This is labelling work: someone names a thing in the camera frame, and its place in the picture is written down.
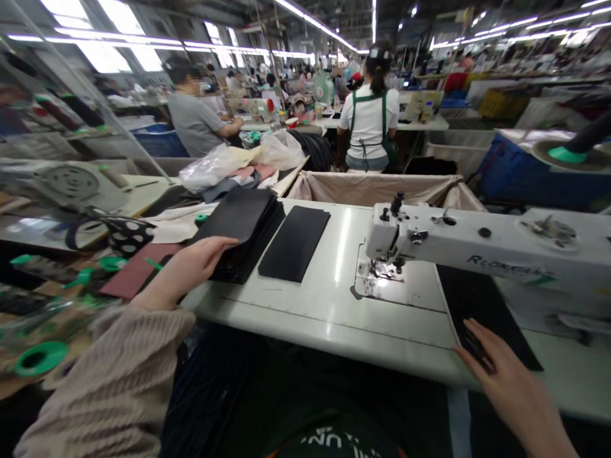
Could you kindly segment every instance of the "green apron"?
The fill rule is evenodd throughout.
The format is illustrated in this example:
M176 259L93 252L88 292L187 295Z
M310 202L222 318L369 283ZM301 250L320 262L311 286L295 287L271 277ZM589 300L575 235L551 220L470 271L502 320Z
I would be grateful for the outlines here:
M363 159L365 159L365 161L367 161L367 146L371 147L371 146L378 146L378 145L382 145L382 148L384 148L386 154L388 155L388 160L390 161L390 163L397 160L397 156L398 156L397 146L396 144L390 141L390 139L388 138L388 131L386 130L386 93L387 92L388 91L384 91L380 95L367 95L365 97L357 97L356 91L352 93L352 104L353 104L352 125L350 126L350 135L348 137L348 143L351 147L357 148L361 146L363 148ZM376 100L376 99L379 99L380 97L382 97L382 141L380 143L365 144L363 140L359 140L359 145L352 145L352 143L350 142L350 139L352 138L352 133L355 130L356 104L359 102L367 102L371 100Z

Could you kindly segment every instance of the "knitted sleeve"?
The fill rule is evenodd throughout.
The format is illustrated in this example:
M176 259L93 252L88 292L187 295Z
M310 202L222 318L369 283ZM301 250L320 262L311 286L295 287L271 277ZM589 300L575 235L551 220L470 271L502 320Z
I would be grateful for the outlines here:
M17 458L157 456L176 350L195 317L123 307L94 325L94 343L40 411Z

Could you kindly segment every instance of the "beige fabric bin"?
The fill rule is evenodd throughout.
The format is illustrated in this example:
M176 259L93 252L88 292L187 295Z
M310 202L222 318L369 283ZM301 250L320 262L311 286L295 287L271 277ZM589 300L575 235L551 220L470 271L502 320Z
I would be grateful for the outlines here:
M392 202L397 191L404 202L459 210L487 211L459 175L368 175L300 172L287 198L372 207Z

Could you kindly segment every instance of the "gray t-shirt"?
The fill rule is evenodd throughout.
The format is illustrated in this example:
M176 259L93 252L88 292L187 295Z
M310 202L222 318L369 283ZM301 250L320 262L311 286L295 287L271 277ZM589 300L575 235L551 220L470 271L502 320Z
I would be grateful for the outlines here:
M180 141L189 156L204 157L225 140L216 132L225 123L208 105L187 94L169 94L167 106Z

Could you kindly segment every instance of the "white t-shirt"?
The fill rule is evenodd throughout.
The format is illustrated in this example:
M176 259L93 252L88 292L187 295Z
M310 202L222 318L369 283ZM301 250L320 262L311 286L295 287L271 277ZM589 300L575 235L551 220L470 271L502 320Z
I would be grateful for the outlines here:
M225 81L227 82L227 89L229 90L239 90L242 87L240 85L240 81L236 77L232 78L228 76L227 78L225 78Z
M373 95L369 85L363 85L356 91L357 97L367 97ZM346 103L339 118L339 127L350 130L352 117L355 111L353 106L353 95L346 96ZM386 94L386 131L395 128L399 120L399 93L395 89L388 90ZM365 145L382 143L382 98L367 102L359 102L356 105L355 129L350 138L350 148L348 154L357 159L364 159L363 148L359 145L359 140L363 140ZM386 151L382 145L367 146L367 158L375 159L386 156Z

